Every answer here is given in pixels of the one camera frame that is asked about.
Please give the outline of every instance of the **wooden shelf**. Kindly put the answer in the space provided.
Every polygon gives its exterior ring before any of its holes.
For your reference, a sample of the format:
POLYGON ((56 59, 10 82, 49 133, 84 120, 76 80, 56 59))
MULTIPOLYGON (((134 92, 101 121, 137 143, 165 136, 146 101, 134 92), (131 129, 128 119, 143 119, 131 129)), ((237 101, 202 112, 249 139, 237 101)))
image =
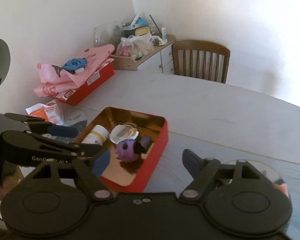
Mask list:
POLYGON ((167 34, 168 42, 164 46, 154 46, 154 51, 151 52, 149 55, 144 56, 142 59, 135 61, 131 57, 120 57, 116 55, 110 55, 111 58, 114 59, 112 62, 114 69, 116 70, 138 70, 138 66, 144 63, 147 59, 151 58, 153 55, 157 54, 160 50, 164 49, 165 47, 169 46, 171 43, 176 41, 176 37, 167 34))

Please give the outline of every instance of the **white bottle with yellow band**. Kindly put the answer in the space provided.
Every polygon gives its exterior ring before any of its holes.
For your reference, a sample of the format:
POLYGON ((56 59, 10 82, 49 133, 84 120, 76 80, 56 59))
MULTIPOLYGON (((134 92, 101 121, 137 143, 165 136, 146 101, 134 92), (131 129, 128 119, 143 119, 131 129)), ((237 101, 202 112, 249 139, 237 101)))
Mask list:
POLYGON ((83 139, 82 143, 99 144, 102 146, 108 137, 109 133, 107 129, 101 125, 96 125, 86 138, 83 139))

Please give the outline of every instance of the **orange and white package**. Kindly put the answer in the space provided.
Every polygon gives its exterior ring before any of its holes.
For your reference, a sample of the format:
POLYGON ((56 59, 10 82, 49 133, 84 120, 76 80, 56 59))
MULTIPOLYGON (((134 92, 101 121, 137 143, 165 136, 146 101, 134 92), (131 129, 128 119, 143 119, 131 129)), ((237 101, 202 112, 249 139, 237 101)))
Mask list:
POLYGON ((36 104, 26 109, 29 116, 44 118, 47 122, 63 125, 63 112, 54 99, 47 104, 36 104))

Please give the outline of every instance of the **open red box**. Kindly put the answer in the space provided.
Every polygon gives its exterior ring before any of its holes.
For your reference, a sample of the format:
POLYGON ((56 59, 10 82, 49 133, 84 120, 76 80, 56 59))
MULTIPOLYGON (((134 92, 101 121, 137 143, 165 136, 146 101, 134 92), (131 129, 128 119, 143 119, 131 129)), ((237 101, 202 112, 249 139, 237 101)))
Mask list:
POLYGON ((107 64, 105 67, 101 68, 99 71, 93 73, 87 81, 76 90, 67 90, 65 92, 59 93, 53 98, 59 102, 76 106, 80 103, 87 95, 94 91, 97 87, 107 81, 114 75, 112 63, 107 64))
POLYGON ((138 161, 123 163, 116 159, 115 145, 107 139, 102 147, 110 151, 110 164, 100 180, 116 192, 143 192, 168 143, 168 123, 165 118, 107 107, 79 134, 75 142, 82 142, 97 124, 111 132, 116 125, 123 123, 136 124, 139 136, 151 136, 152 143, 147 153, 142 154, 138 161))

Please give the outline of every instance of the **crumpled blue fabric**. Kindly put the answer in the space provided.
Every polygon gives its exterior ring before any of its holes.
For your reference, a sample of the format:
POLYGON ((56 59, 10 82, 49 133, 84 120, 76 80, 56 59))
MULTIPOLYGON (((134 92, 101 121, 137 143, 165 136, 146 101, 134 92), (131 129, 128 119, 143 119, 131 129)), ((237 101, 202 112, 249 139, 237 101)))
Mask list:
POLYGON ((66 64, 62 67, 64 70, 77 70, 78 68, 82 68, 87 63, 87 59, 83 58, 73 58, 68 60, 66 64))

